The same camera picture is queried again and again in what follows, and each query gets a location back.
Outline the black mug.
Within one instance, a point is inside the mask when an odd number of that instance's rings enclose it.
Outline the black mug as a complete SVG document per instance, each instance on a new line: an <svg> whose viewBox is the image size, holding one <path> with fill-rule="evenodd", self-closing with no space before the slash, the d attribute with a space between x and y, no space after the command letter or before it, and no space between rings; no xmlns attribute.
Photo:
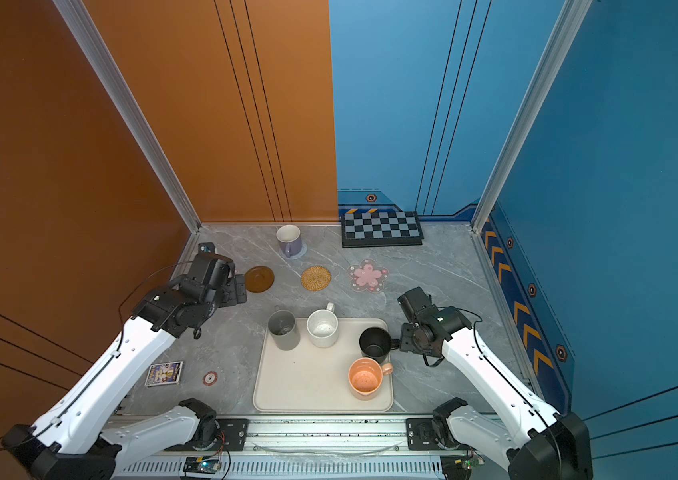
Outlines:
<svg viewBox="0 0 678 480"><path fill-rule="evenodd" d="M399 349L401 341L393 339L390 333L380 327L365 329L359 337L359 347L364 357L379 364L385 363L391 351Z"/></svg>

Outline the brown wooden round coaster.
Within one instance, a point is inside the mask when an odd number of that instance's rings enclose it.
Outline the brown wooden round coaster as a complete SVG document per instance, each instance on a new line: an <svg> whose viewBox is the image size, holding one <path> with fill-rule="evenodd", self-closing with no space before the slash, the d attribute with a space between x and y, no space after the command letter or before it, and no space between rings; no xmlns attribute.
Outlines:
<svg viewBox="0 0 678 480"><path fill-rule="evenodd" d="M267 266L255 266L245 273L244 280L247 291L262 293L272 287L275 275L273 270Z"/></svg>

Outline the pink flower coaster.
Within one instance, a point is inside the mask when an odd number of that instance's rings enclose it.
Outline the pink flower coaster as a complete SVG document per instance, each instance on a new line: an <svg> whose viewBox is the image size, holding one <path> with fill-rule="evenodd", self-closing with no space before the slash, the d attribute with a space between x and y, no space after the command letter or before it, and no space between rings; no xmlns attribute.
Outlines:
<svg viewBox="0 0 678 480"><path fill-rule="evenodd" d="M350 285L357 292L379 293L389 278L389 270L378 267L373 260L365 259L348 267Z"/></svg>

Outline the orange mug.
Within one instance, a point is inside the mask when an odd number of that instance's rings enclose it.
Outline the orange mug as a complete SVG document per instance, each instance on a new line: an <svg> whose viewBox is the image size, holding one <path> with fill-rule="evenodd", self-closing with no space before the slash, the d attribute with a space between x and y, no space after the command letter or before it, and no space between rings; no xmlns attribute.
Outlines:
<svg viewBox="0 0 678 480"><path fill-rule="evenodd" d="M391 363L379 363L371 358L354 361L348 370L348 383L352 394L361 400L374 398L378 395L385 378L393 371Z"/></svg>

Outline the white mug purple handle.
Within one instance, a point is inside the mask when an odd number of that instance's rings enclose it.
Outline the white mug purple handle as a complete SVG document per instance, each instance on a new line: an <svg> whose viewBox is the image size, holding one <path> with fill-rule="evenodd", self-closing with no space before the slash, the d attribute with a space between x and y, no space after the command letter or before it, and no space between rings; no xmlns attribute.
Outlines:
<svg viewBox="0 0 678 480"><path fill-rule="evenodd" d="M293 224L280 227L276 232L276 239L282 254L287 256L293 256L303 244L301 230Z"/></svg>

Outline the rattan woven round coaster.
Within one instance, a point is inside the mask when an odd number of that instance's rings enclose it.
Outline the rattan woven round coaster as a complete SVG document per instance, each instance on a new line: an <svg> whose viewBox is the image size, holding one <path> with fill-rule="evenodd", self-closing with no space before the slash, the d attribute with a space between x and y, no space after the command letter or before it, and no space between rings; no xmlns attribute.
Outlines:
<svg viewBox="0 0 678 480"><path fill-rule="evenodd" d="M330 271L322 266L312 266L307 268L300 277L300 283L303 288L310 292L318 292L326 289L332 280Z"/></svg>

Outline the grey woven round coaster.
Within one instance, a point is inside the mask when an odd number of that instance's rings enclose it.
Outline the grey woven round coaster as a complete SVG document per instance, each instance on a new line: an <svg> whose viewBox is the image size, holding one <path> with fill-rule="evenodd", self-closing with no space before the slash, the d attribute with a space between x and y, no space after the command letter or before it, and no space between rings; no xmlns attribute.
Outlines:
<svg viewBox="0 0 678 480"><path fill-rule="evenodd" d="M307 251L308 251L307 245L302 244L300 250L298 252L296 252L293 256L287 256L285 254L281 254L281 256L285 260L297 260L297 259L302 258L307 253Z"/></svg>

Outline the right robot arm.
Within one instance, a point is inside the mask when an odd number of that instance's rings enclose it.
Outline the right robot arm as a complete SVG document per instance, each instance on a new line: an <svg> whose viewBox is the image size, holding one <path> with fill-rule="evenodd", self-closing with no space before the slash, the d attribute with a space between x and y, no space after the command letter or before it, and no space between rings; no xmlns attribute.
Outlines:
<svg viewBox="0 0 678 480"><path fill-rule="evenodd" d="M591 439L584 421L562 414L526 386L490 350L477 331L480 316L430 302L399 301L406 316L400 348L457 368L498 415L492 421L454 398L432 414L437 444L468 446L512 479L591 479Z"/></svg>

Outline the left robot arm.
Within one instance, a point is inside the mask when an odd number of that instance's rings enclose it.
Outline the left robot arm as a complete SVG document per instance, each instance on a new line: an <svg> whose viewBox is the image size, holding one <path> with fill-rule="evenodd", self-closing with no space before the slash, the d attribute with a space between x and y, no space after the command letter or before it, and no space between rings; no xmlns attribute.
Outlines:
<svg viewBox="0 0 678 480"><path fill-rule="evenodd" d="M220 441L215 410L195 398L122 430L108 419L148 367L185 331L195 336L219 309L247 297L243 275L197 282L181 275L149 291L113 343L33 424L0 438L32 479L109 479L168 447L203 450Z"/></svg>

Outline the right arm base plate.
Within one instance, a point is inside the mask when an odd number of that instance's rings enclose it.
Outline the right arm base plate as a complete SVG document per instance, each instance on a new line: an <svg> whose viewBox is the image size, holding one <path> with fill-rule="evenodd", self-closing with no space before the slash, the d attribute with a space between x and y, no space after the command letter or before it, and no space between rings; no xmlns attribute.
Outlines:
<svg viewBox="0 0 678 480"><path fill-rule="evenodd" d="M404 421L407 447L410 451L470 451L471 446L446 446L438 440L431 417L410 417Z"/></svg>

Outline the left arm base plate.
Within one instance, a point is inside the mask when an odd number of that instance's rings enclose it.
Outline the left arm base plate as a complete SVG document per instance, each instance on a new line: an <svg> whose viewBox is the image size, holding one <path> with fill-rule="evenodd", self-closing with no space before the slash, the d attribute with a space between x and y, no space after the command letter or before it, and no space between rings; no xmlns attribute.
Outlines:
<svg viewBox="0 0 678 480"><path fill-rule="evenodd" d="M206 445L195 445L188 442L183 445L174 445L166 448L167 452L198 452L213 454L218 450L239 452L244 449L249 427L246 418L222 418L217 419L216 436Z"/></svg>

